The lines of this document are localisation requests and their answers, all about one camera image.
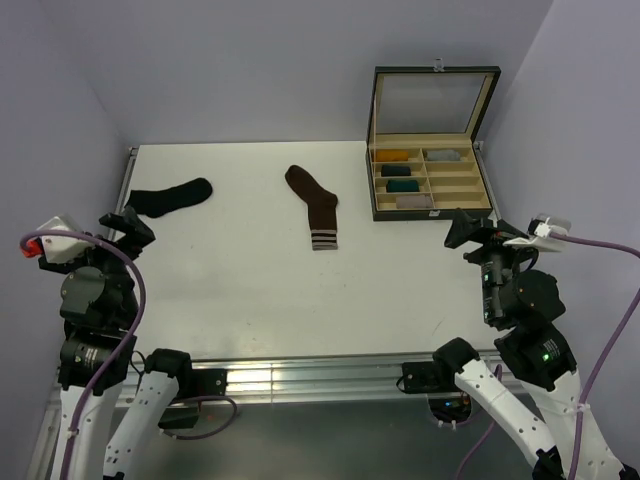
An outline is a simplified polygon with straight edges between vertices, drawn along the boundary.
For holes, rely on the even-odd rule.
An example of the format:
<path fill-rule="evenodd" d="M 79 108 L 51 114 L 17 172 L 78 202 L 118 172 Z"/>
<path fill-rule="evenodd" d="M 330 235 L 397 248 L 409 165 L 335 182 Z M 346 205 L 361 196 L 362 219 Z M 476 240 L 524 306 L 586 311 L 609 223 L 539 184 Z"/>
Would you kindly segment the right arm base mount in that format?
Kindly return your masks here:
<path fill-rule="evenodd" d="M 449 371 L 434 361 L 404 362 L 396 388 L 407 395 L 425 395 L 435 423 L 457 427 L 472 416 L 468 394 L 453 382 Z"/>

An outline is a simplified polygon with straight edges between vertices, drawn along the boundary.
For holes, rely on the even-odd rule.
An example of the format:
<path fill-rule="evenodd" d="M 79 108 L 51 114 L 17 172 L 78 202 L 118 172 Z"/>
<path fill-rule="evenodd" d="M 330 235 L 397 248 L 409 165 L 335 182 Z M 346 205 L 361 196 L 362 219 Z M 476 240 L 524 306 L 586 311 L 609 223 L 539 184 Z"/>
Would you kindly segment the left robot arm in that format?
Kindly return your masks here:
<path fill-rule="evenodd" d="M 146 288 L 134 262 L 155 235 L 132 207 L 106 214 L 99 222 L 120 238 L 93 236 L 56 217 L 31 242 L 40 252 L 39 268 L 64 277 L 54 479 L 132 478 L 134 460 L 157 431 L 166 408 L 195 386 L 188 353 L 155 350 L 144 363 L 132 405 L 117 430 L 110 429 L 146 305 Z"/>

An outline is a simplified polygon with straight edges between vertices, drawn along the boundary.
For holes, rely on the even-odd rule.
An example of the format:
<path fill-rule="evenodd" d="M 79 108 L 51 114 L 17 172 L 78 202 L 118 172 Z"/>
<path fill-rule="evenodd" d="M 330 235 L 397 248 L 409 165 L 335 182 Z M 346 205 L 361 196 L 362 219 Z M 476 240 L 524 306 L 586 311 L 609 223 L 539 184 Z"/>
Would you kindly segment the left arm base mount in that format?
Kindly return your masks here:
<path fill-rule="evenodd" d="M 187 386 L 179 390 L 177 399 L 222 396 L 226 393 L 226 387 L 226 369 L 194 369 Z M 191 429 L 198 422 L 201 409 L 201 402 L 173 404 L 165 410 L 158 426 L 170 431 Z"/>

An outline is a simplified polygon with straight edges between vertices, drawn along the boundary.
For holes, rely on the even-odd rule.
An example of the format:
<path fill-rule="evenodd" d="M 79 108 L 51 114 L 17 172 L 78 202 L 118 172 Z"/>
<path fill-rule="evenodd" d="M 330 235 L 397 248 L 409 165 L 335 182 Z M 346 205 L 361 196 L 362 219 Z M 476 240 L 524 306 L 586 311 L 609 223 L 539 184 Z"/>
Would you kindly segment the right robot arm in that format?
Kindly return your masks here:
<path fill-rule="evenodd" d="M 589 394 L 604 362 L 639 305 L 632 300 L 587 379 L 564 335 L 554 326 L 566 307 L 554 276 L 535 269 L 542 252 L 571 243 L 633 256 L 624 245 L 570 235 L 569 222 L 539 215 L 527 231 L 455 210 L 444 245 L 467 242 L 477 249 L 464 259 L 480 267 L 485 323 L 502 332 L 494 345 L 503 364 L 533 399 L 529 410 L 499 380 L 480 354 L 455 338 L 433 354 L 433 378 L 443 389 L 459 388 L 509 435 L 532 468 L 534 479 L 636 479 L 638 471 L 613 453 L 601 432 Z"/>

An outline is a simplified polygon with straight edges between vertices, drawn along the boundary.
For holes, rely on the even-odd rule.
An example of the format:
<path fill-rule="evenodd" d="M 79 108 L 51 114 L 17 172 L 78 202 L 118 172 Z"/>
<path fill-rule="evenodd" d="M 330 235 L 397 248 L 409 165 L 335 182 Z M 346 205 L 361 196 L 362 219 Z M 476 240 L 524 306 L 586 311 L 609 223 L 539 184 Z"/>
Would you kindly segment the brown striped sock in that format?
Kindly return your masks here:
<path fill-rule="evenodd" d="M 298 165 L 288 168 L 285 181 L 307 206 L 312 250 L 337 250 L 338 197 L 325 190 L 308 171 Z"/>

